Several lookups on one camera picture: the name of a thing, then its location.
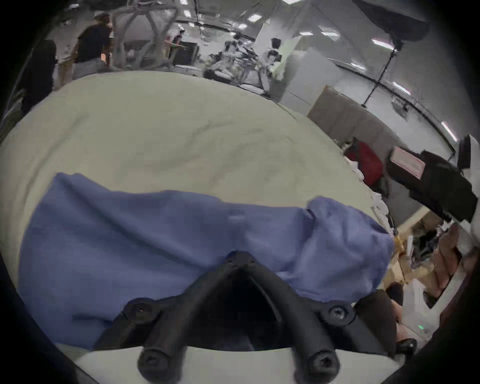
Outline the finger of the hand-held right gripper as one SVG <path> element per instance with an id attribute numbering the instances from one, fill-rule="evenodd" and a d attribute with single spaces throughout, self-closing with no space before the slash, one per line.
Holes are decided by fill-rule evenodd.
<path id="1" fill-rule="evenodd" d="M 387 174 L 438 217 L 457 222 L 474 219 L 478 197 L 471 182 L 439 155 L 393 147 L 387 155 Z"/>

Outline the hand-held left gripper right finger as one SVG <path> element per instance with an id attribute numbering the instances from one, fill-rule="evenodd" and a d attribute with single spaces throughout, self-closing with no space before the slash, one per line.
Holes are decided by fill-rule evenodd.
<path id="1" fill-rule="evenodd" d="M 296 376 L 303 383 L 327 384 L 337 378 L 342 364 L 336 346 L 342 351 L 388 358 L 385 348 L 350 303 L 302 297 L 249 253 L 240 254 L 240 270 L 259 286 L 279 312 L 290 333 Z"/>

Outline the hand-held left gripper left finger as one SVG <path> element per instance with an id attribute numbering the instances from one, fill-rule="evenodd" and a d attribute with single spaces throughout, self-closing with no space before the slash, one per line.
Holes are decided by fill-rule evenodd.
<path id="1" fill-rule="evenodd" d="M 244 253 L 230 253 L 183 293 L 163 299 L 130 300 L 93 345 L 94 351 L 141 346 L 137 369 L 150 383 L 173 384 L 181 378 L 185 339 L 204 302 L 243 267 Z"/>

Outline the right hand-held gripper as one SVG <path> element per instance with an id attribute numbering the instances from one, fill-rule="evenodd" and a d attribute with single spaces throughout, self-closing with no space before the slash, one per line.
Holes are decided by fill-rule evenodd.
<path id="1" fill-rule="evenodd" d="M 473 194 L 479 198 L 480 165 L 479 142 L 471 135 L 459 142 L 458 161 L 460 171 L 471 183 Z M 413 279 L 406 287 L 406 326 L 423 339 L 430 339 L 440 327 L 441 319 L 445 319 L 447 309 L 461 296 L 469 278 L 465 267 L 465 259 L 471 261 L 473 251 L 479 249 L 480 214 L 479 200 L 475 206 L 472 219 L 459 223 L 459 235 L 456 248 L 461 255 L 460 265 L 446 285 L 435 304 L 429 308 L 424 293 L 426 286 L 418 279 Z"/>

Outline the person's right hand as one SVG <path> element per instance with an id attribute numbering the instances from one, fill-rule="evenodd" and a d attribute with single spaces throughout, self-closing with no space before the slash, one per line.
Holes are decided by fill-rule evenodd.
<path id="1" fill-rule="evenodd" d="M 426 292 L 435 299 L 440 298 L 459 267 L 457 242 L 460 229 L 457 224 L 453 224 L 442 234 L 430 258 L 433 270 L 424 277 L 424 285 Z"/>

